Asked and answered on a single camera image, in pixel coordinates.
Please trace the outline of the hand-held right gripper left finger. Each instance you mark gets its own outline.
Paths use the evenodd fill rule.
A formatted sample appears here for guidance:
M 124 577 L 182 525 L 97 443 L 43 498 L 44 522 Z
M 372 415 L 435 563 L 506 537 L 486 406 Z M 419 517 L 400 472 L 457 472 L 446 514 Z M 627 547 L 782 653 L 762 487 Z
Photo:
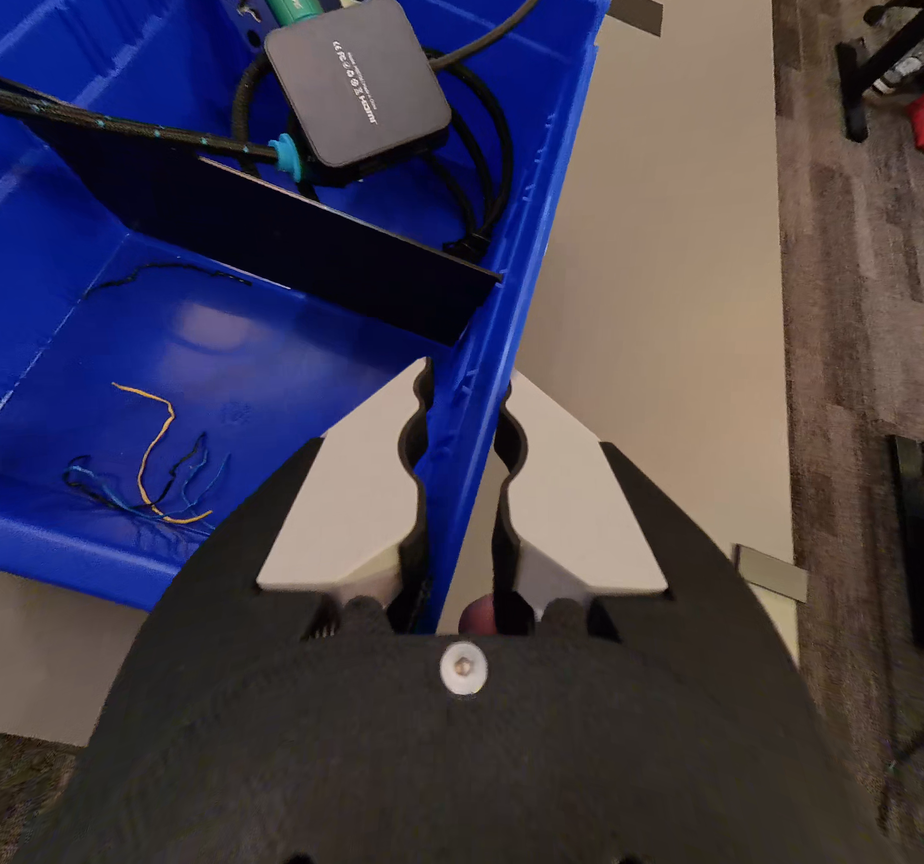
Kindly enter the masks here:
M 336 422 L 258 574 L 264 591 L 371 597 L 392 623 L 416 621 L 429 585 L 426 491 L 432 360 L 417 360 Z

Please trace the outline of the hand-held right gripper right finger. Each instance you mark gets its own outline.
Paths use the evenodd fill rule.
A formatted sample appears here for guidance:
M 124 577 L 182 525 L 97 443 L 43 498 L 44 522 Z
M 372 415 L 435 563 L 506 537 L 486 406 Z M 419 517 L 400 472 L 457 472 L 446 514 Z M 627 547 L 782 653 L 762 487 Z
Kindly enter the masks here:
M 534 624 L 559 599 L 588 608 L 667 591 L 602 442 L 517 371 L 493 449 L 507 470 L 491 536 L 496 624 Z

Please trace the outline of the black desk foot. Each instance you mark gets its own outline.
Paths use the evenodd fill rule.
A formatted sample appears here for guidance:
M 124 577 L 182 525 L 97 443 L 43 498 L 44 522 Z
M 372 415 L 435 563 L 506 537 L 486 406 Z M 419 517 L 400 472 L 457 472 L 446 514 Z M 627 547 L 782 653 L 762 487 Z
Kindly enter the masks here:
M 869 136 L 864 94 L 923 39 L 923 0 L 887 0 L 867 9 L 863 21 L 868 27 L 876 26 L 893 9 L 915 9 L 918 14 L 871 55 L 862 38 L 840 42 L 834 48 L 845 132 L 851 142 L 862 143 Z

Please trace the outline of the blue plastic bin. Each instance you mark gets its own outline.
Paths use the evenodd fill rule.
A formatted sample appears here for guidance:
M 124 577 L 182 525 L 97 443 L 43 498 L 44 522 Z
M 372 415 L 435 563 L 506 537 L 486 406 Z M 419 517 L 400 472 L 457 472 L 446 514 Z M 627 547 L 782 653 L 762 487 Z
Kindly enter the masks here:
M 524 0 L 396 0 L 447 52 Z M 2 0 L 8 80 L 98 112 L 230 132 L 256 29 L 222 0 Z M 419 159 L 312 205 L 274 169 L 2 115 L 2 572 L 150 611 L 219 523 L 306 442 L 433 359 L 426 488 L 433 628 L 474 505 L 548 245 L 610 0 L 542 0 L 440 73 L 475 134 L 440 161 L 479 207 L 506 192 L 476 266 L 455 194 Z M 145 469 L 171 526 L 142 504 Z

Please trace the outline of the black floor stand base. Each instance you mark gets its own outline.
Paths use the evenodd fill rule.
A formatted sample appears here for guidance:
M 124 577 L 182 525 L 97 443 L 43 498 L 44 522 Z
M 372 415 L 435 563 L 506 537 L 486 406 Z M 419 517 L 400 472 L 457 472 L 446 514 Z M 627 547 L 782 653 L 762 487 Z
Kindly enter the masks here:
M 918 577 L 923 568 L 923 443 L 896 434 L 887 443 L 906 570 L 909 577 Z

